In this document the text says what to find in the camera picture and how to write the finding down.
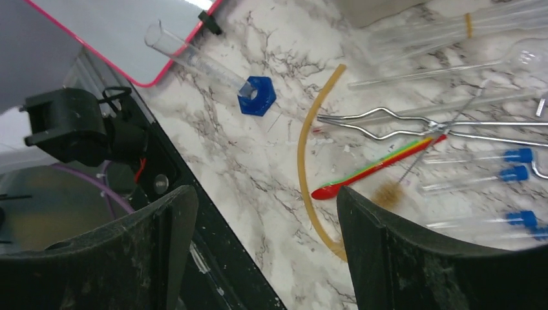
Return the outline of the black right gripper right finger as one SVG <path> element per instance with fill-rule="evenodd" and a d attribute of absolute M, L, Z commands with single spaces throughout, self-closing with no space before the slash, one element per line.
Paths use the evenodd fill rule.
<path fill-rule="evenodd" d="M 464 242 L 377 206 L 337 196 L 359 309 L 546 309 L 547 247 L 506 251 Z"/>

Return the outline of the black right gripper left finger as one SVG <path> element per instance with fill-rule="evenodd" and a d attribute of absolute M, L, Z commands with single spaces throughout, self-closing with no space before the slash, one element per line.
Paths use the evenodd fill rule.
<path fill-rule="evenodd" d="M 166 309 L 152 239 L 134 237 L 157 213 L 144 207 L 44 251 L 2 255 L 1 308 Z"/>

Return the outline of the brown test tube brush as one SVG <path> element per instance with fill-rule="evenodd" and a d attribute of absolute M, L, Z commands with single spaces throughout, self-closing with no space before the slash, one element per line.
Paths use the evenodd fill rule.
<path fill-rule="evenodd" d="M 412 164 L 406 169 L 406 171 L 401 175 L 397 181 L 386 181 L 382 183 L 372 194 L 370 201 L 375 203 L 377 206 L 384 209 L 394 208 L 404 196 L 403 182 L 407 176 L 414 170 L 415 166 L 423 159 L 427 154 L 428 150 L 431 149 L 439 140 L 441 136 L 444 136 L 457 121 L 457 119 L 462 115 L 462 113 L 467 110 L 467 108 L 474 102 L 476 102 L 485 92 L 485 89 L 492 83 L 491 78 L 487 78 L 480 85 L 479 90 L 471 99 L 469 99 L 462 107 L 460 107 L 454 116 L 449 119 L 440 129 L 435 131 L 436 135 L 428 143 L 428 145 L 417 155 L 417 158 L 412 162 Z"/>

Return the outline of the metal crucible tongs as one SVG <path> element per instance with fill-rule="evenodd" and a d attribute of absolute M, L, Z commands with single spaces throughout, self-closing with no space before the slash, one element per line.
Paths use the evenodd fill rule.
<path fill-rule="evenodd" d="M 393 121 L 414 121 L 422 125 L 421 131 L 413 130 L 395 130 L 385 135 L 378 136 L 369 130 L 366 130 L 363 127 L 358 125 L 353 125 L 350 122 L 352 120 L 363 119 L 366 123 L 383 123 L 383 122 L 393 122 Z M 454 130 L 454 127 L 459 126 L 468 126 L 468 127 L 546 127 L 546 122 L 523 122 L 523 121 L 443 121 L 438 122 L 424 116 L 404 116 L 402 114 L 397 114 L 394 111 L 385 108 L 377 107 L 372 110 L 369 110 L 365 113 L 353 115 L 353 116 L 329 116 L 329 115 L 318 115 L 317 120 L 321 123 L 334 125 L 336 127 L 342 127 L 346 129 L 352 129 L 360 132 L 362 135 L 367 138 L 382 141 L 389 138 L 393 138 L 397 135 L 407 135 L 407 136 L 428 136 L 434 133 L 443 133 L 450 136 L 457 136 L 461 138 L 470 138 L 477 140 L 487 140 L 500 143 L 511 143 L 517 145 L 525 145 L 529 147 L 546 147 L 546 142 L 536 142 L 536 141 L 527 141 L 522 139 L 510 139 L 510 138 L 500 138 L 500 137 L 491 137 L 491 136 L 480 136 L 477 134 L 469 134 L 464 132 L 459 132 Z"/>

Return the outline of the glass rods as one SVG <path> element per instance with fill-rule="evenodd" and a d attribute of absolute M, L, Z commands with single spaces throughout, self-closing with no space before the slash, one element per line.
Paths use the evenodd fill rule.
<path fill-rule="evenodd" d="M 377 30 L 366 38 L 366 55 L 373 64 L 393 62 L 473 37 L 540 28 L 547 28 L 547 1 L 511 1 L 446 21 Z"/>

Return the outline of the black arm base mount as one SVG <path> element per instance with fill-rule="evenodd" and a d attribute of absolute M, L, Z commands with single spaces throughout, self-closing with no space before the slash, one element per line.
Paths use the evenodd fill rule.
<path fill-rule="evenodd" d="M 131 94 L 129 87 L 109 87 L 98 99 L 87 90 L 61 88 L 26 98 L 20 111 L 29 116 L 31 134 L 24 142 L 63 163 L 136 163 L 149 135 L 134 117 Z"/>

